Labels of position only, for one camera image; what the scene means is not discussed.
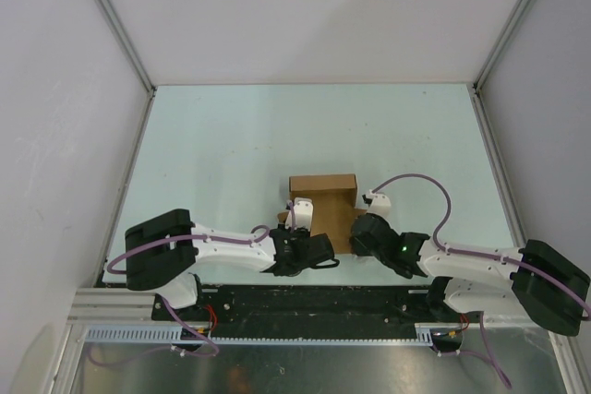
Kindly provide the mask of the brown cardboard box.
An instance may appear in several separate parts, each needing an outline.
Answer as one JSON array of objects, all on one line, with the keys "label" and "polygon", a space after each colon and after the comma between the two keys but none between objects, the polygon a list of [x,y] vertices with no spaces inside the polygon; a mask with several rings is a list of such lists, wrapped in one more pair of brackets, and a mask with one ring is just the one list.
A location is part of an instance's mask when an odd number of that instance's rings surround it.
[{"label": "brown cardboard box", "polygon": [[288,198],[307,198],[313,204],[311,234],[326,233],[336,255],[352,255],[349,243],[355,219],[364,214],[356,207],[357,180],[353,173],[289,177]]}]

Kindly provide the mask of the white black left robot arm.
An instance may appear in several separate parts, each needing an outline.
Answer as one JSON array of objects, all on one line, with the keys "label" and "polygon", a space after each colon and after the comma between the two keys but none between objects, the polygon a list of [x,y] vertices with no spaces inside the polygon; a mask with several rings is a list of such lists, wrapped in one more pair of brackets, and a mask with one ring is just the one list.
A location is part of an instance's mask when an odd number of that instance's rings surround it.
[{"label": "white black left robot arm", "polygon": [[161,296],[186,320],[204,308],[195,265],[225,265],[294,277],[306,269],[340,265],[325,233],[293,231],[280,224],[256,226],[251,233],[224,233],[197,225],[187,209],[173,209],[125,232],[126,287]]}]

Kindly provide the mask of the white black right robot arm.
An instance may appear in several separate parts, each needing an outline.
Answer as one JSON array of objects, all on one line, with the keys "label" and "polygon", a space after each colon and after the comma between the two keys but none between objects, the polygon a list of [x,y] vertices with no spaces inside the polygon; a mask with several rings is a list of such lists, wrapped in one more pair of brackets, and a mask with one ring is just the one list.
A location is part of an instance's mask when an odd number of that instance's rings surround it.
[{"label": "white black right robot arm", "polygon": [[437,321],[456,313],[520,317],[575,337],[590,318],[589,276],[542,241],[493,251],[438,246],[427,234],[397,233],[369,213],[355,219],[349,243],[356,255],[375,257],[403,278],[430,278],[426,309]]}]

